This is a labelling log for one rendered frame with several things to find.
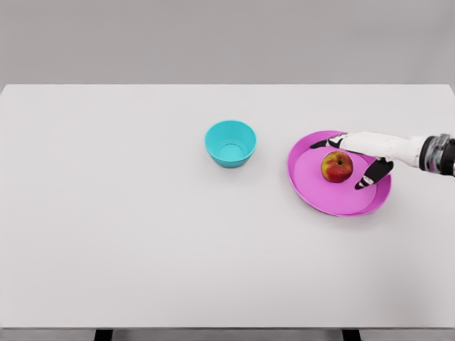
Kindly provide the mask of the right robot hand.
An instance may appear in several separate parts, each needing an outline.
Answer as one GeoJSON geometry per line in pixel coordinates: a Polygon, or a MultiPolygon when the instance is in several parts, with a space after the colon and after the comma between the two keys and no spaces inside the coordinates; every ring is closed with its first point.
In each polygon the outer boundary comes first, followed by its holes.
{"type": "Polygon", "coordinates": [[[356,190],[367,188],[380,182],[394,167],[393,150],[399,138],[370,132],[344,133],[318,141],[310,148],[331,146],[334,148],[375,157],[363,177],[355,184],[356,190]]]}

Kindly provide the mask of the blue bowl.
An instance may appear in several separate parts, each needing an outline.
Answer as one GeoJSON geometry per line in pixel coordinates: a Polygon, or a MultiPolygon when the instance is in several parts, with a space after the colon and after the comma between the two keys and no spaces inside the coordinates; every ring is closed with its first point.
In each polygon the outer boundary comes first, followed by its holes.
{"type": "Polygon", "coordinates": [[[255,152],[257,135],[250,125],[242,121],[225,120],[207,130],[204,143],[209,156],[219,166],[237,168],[255,152]]]}

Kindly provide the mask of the pink plate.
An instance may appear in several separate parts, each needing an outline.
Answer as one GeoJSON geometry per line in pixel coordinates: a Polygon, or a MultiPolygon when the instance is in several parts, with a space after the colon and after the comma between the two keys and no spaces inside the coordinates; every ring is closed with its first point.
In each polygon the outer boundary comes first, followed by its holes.
{"type": "Polygon", "coordinates": [[[363,190],[355,184],[375,160],[371,156],[348,153],[353,161],[353,174],[342,183],[327,181],[321,172],[323,158],[335,148],[311,149],[310,145],[340,131],[315,131],[298,140],[287,158],[287,173],[296,193],[313,208],[329,215],[357,217],[376,211],[387,200],[392,188],[392,176],[387,175],[379,183],[363,190]]]}

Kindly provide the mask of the red yellow apple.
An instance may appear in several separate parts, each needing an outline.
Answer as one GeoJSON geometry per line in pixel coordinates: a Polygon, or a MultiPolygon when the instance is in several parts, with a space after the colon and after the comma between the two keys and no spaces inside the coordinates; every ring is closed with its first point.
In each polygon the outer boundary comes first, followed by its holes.
{"type": "Polygon", "coordinates": [[[321,162],[321,174],[330,183],[343,183],[353,174],[353,160],[347,153],[330,152],[321,162]]]}

